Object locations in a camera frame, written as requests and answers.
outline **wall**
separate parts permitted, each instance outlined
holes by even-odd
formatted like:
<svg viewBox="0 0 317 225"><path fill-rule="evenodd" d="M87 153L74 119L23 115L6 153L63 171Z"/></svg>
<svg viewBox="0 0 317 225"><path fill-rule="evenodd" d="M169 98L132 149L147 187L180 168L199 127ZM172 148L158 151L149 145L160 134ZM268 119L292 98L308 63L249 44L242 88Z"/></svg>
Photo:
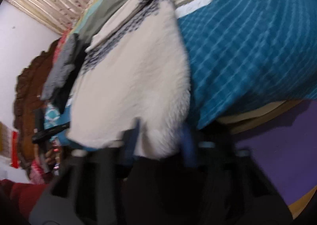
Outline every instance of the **wall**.
<svg viewBox="0 0 317 225"><path fill-rule="evenodd" d="M13 125L16 77L59 36L11 4L0 5L0 121Z"/></svg>

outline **blue quilted bedspread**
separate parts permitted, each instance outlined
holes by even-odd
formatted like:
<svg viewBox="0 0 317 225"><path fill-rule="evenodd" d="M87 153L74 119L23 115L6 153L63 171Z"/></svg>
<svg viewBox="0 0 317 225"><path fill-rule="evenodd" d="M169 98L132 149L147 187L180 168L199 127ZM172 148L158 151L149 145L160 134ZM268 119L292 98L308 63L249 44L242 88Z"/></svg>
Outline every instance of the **blue quilted bedspread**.
<svg viewBox="0 0 317 225"><path fill-rule="evenodd" d="M317 0L213 0L178 22L191 68L190 125L317 97Z"/></svg>

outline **gray fuzzy fabric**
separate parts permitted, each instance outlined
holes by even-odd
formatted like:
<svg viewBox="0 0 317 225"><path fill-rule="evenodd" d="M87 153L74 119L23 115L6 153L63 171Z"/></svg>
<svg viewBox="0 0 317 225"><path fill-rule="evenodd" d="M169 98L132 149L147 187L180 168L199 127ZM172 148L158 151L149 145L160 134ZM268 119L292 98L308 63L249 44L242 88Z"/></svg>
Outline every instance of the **gray fuzzy fabric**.
<svg viewBox="0 0 317 225"><path fill-rule="evenodd" d="M64 44L47 80L43 86L41 100L50 100L56 89L62 88L70 74L75 68L73 61L78 40L77 34L71 34Z"/></svg>

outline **cream blanket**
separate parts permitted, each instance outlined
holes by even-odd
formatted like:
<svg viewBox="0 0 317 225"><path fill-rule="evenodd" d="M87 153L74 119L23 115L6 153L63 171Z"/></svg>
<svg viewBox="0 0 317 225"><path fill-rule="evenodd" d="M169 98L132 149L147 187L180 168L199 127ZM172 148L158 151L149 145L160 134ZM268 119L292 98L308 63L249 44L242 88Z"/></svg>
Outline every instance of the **cream blanket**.
<svg viewBox="0 0 317 225"><path fill-rule="evenodd" d="M74 88L68 138L105 147L141 118L136 154L178 150L190 71L171 0L129 0L94 36Z"/></svg>

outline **carved wooden edge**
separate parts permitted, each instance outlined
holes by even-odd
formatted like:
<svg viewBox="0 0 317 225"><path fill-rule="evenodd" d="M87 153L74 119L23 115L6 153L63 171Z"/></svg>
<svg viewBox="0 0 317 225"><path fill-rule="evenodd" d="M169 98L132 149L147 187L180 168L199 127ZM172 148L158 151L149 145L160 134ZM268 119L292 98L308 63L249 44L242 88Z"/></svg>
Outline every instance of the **carved wooden edge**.
<svg viewBox="0 0 317 225"><path fill-rule="evenodd" d="M55 48L57 47L59 39L52 42L48 51L42 51L39 56L35 57L30 65L22 70L22 73L17 77L17 83L15 86L15 101L13 104L13 114L14 114L14 122L13 127L19 131L19 136L17 140L17 155L20 160L20 165L23 169L30 172L31 163L27 161L23 155L22 149L22 141L23 141L23 123L22 123L22 115L23 115L23 105L25 101L25 97L28 94L29 87L33 81L34 74L36 70L41 66L46 58L48 58L51 54L54 54Z"/></svg>

